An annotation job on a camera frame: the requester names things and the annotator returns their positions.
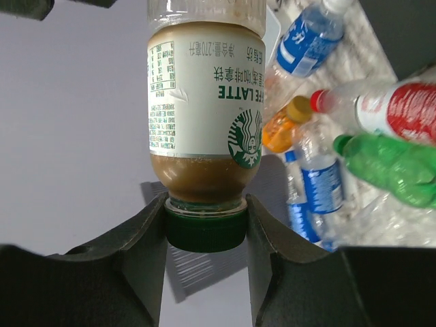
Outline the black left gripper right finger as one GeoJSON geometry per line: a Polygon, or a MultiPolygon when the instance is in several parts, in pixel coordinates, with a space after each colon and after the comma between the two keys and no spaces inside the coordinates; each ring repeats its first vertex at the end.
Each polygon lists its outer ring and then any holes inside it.
{"type": "Polygon", "coordinates": [[[435,250],[328,252],[247,196],[254,326],[434,326],[435,250]]]}

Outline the Starbucks latte bottle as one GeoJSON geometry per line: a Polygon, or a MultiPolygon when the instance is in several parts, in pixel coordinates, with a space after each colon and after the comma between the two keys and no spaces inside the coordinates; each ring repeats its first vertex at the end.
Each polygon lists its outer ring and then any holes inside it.
{"type": "Polygon", "coordinates": [[[149,1],[147,20],[149,151],[169,194],[167,239],[233,249],[262,156],[266,3],[149,1]]]}

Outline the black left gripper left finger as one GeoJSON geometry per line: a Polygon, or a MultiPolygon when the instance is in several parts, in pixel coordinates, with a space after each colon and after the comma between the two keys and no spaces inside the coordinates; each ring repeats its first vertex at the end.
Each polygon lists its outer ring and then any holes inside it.
{"type": "Polygon", "coordinates": [[[1,246],[2,326],[157,326],[166,195],[67,253],[1,246]]]}

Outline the blue label water bottle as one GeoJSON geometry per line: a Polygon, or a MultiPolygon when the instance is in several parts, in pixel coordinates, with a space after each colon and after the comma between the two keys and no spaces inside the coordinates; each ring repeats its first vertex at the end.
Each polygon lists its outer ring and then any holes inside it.
{"type": "Polygon", "coordinates": [[[265,87],[288,86],[313,74],[344,35],[344,15],[352,1],[318,1],[307,6],[278,42],[266,69],[265,87]]]}

